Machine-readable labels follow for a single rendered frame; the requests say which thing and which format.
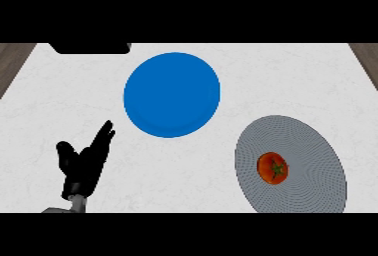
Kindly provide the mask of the blue round plate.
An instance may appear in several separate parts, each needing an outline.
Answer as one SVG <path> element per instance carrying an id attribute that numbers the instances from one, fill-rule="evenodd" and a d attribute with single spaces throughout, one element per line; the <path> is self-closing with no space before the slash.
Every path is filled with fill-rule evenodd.
<path id="1" fill-rule="evenodd" d="M 150 57 L 124 87 L 124 110 L 149 135 L 176 138 L 211 120 L 220 103 L 220 80 L 210 64 L 181 52 Z"/>

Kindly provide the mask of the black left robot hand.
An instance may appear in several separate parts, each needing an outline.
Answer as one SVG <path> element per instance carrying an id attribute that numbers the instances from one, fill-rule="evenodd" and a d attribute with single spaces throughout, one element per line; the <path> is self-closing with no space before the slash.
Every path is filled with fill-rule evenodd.
<path id="1" fill-rule="evenodd" d="M 62 189 L 62 198 L 65 200 L 74 195 L 81 195 L 87 198 L 93 194 L 108 159 L 114 135 L 114 124 L 106 121 L 91 144 L 81 152 L 75 151 L 66 141 L 60 141 L 56 144 L 59 169 L 65 175 Z"/>

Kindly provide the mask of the red tomato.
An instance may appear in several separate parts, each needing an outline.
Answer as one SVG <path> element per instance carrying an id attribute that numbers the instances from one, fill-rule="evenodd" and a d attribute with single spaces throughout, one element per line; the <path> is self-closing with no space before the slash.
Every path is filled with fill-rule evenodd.
<path id="1" fill-rule="evenodd" d="M 258 157 L 257 173 L 263 181 L 270 185 L 277 185 L 286 180 L 289 165 L 276 152 L 267 152 Z"/>

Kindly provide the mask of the black appliance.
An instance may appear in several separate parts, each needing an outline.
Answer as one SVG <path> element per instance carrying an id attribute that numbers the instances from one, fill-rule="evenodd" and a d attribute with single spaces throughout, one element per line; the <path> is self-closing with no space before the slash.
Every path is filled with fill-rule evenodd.
<path id="1" fill-rule="evenodd" d="M 52 43 L 59 54 L 127 54 L 130 43 Z"/>

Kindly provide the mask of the grey round woven placemat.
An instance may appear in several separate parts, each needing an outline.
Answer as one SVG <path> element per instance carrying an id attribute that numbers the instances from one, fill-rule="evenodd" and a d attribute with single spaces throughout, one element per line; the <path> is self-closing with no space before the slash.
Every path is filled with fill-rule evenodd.
<path id="1" fill-rule="evenodd" d="M 269 184 L 257 172 L 260 156 L 275 152 L 288 164 L 286 179 Z M 258 213 L 342 213 L 347 180 L 339 158 L 317 131 L 280 115 L 258 118 L 235 148 L 239 187 Z"/>

